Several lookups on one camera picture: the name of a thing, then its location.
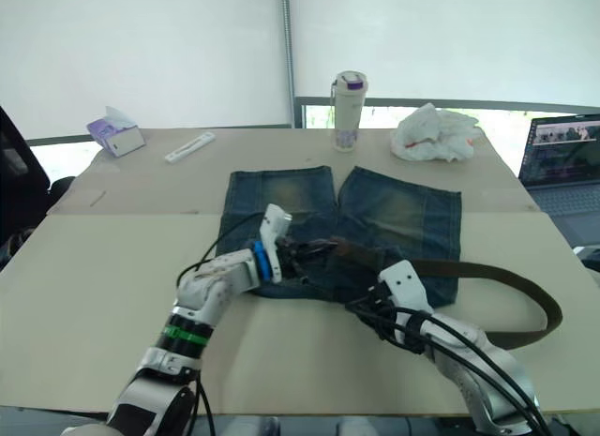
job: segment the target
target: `white robotic hand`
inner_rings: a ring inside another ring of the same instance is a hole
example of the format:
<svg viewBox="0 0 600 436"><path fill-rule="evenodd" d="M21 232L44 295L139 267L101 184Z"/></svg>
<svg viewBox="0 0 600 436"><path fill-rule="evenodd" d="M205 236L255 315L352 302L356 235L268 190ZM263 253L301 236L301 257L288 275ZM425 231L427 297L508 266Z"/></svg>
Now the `white robotic hand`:
<svg viewBox="0 0 600 436"><path fill-rule="evenodd" d="M397 343L416 353L426 353L438 370L458 386L478 431L502 436L528 434L534 430L532 426L536 423L526 419L518 406L532 405L539 416L538 400L524 368L509 352L492 345L481 328L434 313L425 287L410 262L401 261L386 268L379 280L389 289L389 299L396 307L394 337ZM448 327L455 331L454 335L444 329ZM482 358L482 353L504 374ZM472 367L459 362L460 358ZM499 385L504 394L475 373L473 366ZM515 390L515 385L526 397Z"/></svg>
<svg viewBox="0 0 600 436"><path fill-rule="evenodd" d="M269 204L261 224L262 241L254 250L218 256L183 276L157 344L146 350L135 375L114 403L107 424L83 426L64 434L183 434L196 399L188 385L199 376L201 356L213 329L237 295L258 288L261 279L281 281L275 242L285 235L291 220L280 207Z"/></svg>

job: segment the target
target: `black cable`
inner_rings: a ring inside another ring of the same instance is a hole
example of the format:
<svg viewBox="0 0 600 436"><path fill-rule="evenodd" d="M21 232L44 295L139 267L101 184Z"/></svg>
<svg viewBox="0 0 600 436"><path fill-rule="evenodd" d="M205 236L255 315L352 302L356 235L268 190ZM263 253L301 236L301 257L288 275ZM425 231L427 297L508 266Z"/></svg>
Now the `black cable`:
<svg viewBox="0 0 600 436"><path fill-rule="evenodd" d="M205 260L204 263L209 263L213 261L212 259L210 260ZM175 288L179 287L179 284L181 283L181 278L184 277L184 275L189 272L190 270L194 269L194 270L198 270L200 268L201 264L200 263L194 263L189 265L188 267L186 267L184 270L182 270L179 275L177 276L177 280L175 281Z"/></svg>
<svg viewBox="0 0 600 436"><path fill-rule="evenodd" d="M198 391L200 391L200 395L202 396L204 409L206 410L206 418L208 419L208 428L210 430L210 436L217 436L217 432L215 431L215 420L213 419L213 412L210 410L210 404L208 403L206 391L204 390L203 383L200 381L200 374L198 374L197 385Z"/></svg>
<svg viewBox="0 0 600 436"><path fill-rule="evenodd" d="M198 372L194 381L196 383L196 401L194 402L194 410L192 411L191 417L189 420L189 427L187 427L187 436L191 436L191 433L193 433L194 427L196 426L196 420L198 419L198 407L199 407L198 394L200 394L200 372Z"/></svg>
<svg viewBox="0 0 600 436"><path fill-rule="evenodd" d="M252 219L254 219L257 216L262 215L263 213L252 213L248 216L246 216L245 218L241 219L239 222L236 222L234 225L232 225L230 228L228 228L226 231L223 232L223 234L221 234L216 240L215 242L213 242L211 244L211 246L208 248L208 250L203 254L202 258L194 264L189 265L188 267L186 267L184 270L182 270L179 275L177 276L177 280L175 282L175 287L178 288L179 287L179 283L181 283L181 279L184 277L184 275L189 272L190 270L194 270L196 272L198 272L198 269L200 269L200 266L203 265L204 263L208 263L211 260L207 260L208 255L210 254L210 252L212 251L213 248L215 248L215 246L221 242L223 240L224 237L228 236L233 230L241 227L242 225L244 225L246 222L251 221Z"/></svg>
<svg viewBox="0 0 600 436"><path fill-rule="evenodd" d="M183 278L183 276L187 272L189 272L192 269L194 271L198 272L198 269L200 269L201 265L203 265L204 263L208 263L209 261L211 261L211 260L207 259L208 255L210 254L210 252L212 251L212 249L215 248L215 246L221 240L223 240L223 238L225 236L229 235L233 230L235 230L236 228L241 227L246 222L249 222L253 218L255 218L257 216L260 216L262 214L263 213L252 213L249 216L246 216L245 218L241 219L239 222L236 222L234 225L232 225L230 228L228 228L226 231L224 231L223 234L221 234L215 240L215 242L213 242L210 245L210 247L206 250L206 252L203 254L202 258L197 263L189 265L188 267L186 267L184 270L182 270L179 273L179 275L177 276L177 280L175 281L175 288L179 287L179 283L181 283L181 279ZM202 396L202 401L204 403L204 408L206 409L206 418L208 419L208 427L210 428L210 435L211 436L216 436L215 421L213 419L213 413L210 411L210 404L208 403L208 397L206 396L206 391L204 391L203 384L202 384L202 382L200 380L200 372L198 373L198 376L196 377L196 401L194 402L194 412L193 412L193 415L190 417L192 420L189 422L189 427L187 428L187 436L191 436L191 432L194 430L194 426L196 425L196 418L197 418L197 415L198 415L198 408L199 408L200 396Z"/></svg>
<svg viewBox="0 0 600 436"><path fill-rule="evenodd" d="M211 246L208 248L208 250L204 253L204 255L202 256L202 258L200 259L200 262L198 263L198 266L196 267L196 270L198 270L200 268L200 266L202 264L205 263L206 258L208 257L208 254L211 252L211 250L213 248L215 248L215 246L221 242L223 240L224 237L228 236L233 230L241 227L242 225L244 225L246 222L251 221L252 219L254 219L257 216L262 216L264 213L252 213L248 216L246 216L245 218L243 218L242 220L240 220L239 222L236 222L234 225L232 225L231 227L229 227L226 231L223 232L223 234L221 234L216 240L215 242L213 242L213 244L211 244Z"/></svg>
<svg viewBox="0 0 600 436"><path fill-rule="evenodd" d="M403 313L412 314L412 315L418 313L418 311L416 311L414 309L400 308L400 307L386 308L385 310L386 311L390 310L390 311L395 311L395 312L403 312ZM527 394L525 394L525 391L523 391L523 389L515 382L515 380L513 380L513 378L510 375L508 375L502 368L500 368L500 366L498 366L483 350L481 350L479 347L477 347L475 344L473 344L470 340L465 338L459 331L457 331L456 329L454 329L447 323L445 323L439 319L436 319L433 316L424 316L424 319L436 324L441 329L443 329L450 335L454 336L456 339L458 339L460 342L462 342L468 348L470 348L474 353L476 353L481 359L483 359L484 362L488 366L490 366L496 373L498 373L498 375L500 375L502 377L502 379L505 380L515 390L515 392L523 399L523 401L525 402L527 407L530 409L530 411L533 413L536 420L540 423L540 426L544 429L544 431L550 432L550 428L548 427L548 424L546 423L544 416L542 416L540 414L537 406L535 406L535 403L533 403L533 401L529 398L529 396Z"/></svg>
<svg viewBox="0 0 600 436"><path fill-rule="evenodd" d="M426 345L429 345L430 347L433 347L434 349L436 349L438 352L441 352L443 354L445 354L446 356L448 356L450 359L456 361L457 363L459 363L461 366L468 368L470 371L472 371L473 373L479 375L482 379L484 379L486 382L488 382L494 389L496 389L508 402L510 402L511 405L513 405L513 407L525 418L525 420L527 420L527 423L529 424L530 428L535 431L537 434L540 434L542 436L552 436L551 433L546 432L545 430L543 430L540 425L537 423L537 421L535 421L534 419L532 419L532 416L528 413L528 411L518 402L518 400L516 400L508 391L506 391L506 389L499 384L498 382L496 382L493 378L491 378L489 375L487 375L482 369L478 368L476 365L474 365L473 363L467 361L466 359L462 358L461 356L457 355L456 353L452 352L451 350L445 348L443 345L435 342L434 340L431 340L430 338L426 338L424 336L422 336L419 332L417 331L413 331L410 328L405 327L404 325L400 325L398 323L392 322L388 319L385 319L373 312L370 311L363 311L360 309L351 309L352 312L354 312L357 315L362 315L366 318L369 318L371 320L375 320L375 321L379 321L380 323L384 323L389 327L392 327L394 329L397 329L399 331L402 331L403 333L410 335L412 338L416 338L422 342L424 342ZM400 347L400 348L404 348L402 346L402 344L398 343L396 340L390 338L389 336L383 336L383 338L389 342L390 344L396 346L396 347Z"/></svg>

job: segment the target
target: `laptop screen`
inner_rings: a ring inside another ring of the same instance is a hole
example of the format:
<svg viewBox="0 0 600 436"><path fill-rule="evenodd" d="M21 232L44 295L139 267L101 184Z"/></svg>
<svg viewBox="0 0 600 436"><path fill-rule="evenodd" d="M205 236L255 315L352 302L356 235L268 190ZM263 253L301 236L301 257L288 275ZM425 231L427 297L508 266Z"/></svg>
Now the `laptop screen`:
<svg viewBox="0 0 600 436"><path fill-rule="evenodd" d="M518 178L525 186L600 180L600 114L533 119Z"/></svg>

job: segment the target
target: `tissue box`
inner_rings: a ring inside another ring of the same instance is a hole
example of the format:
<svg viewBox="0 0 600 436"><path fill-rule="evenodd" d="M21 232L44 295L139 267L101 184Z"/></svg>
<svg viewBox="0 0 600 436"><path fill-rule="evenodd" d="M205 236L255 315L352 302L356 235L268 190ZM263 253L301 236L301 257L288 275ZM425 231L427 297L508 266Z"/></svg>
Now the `tissue box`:
<svg viewBox="0 0 600 436"><path fill-rule="evenodd" d="M94 140L116 157L122 157L146 144L138 126L119 117L117 120L107 115L87 125Z"/></svg>

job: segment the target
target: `laptop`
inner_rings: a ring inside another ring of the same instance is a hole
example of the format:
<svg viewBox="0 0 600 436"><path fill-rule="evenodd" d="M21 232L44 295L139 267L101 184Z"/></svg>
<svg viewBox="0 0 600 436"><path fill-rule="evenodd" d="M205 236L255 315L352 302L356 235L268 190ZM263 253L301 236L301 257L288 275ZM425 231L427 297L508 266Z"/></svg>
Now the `laptop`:
<svg viewBox="0 0 600 436"><path fill-rule="evenodd" d="M600 243L600 114L533 119L518 179L571 247Z"/></svg>

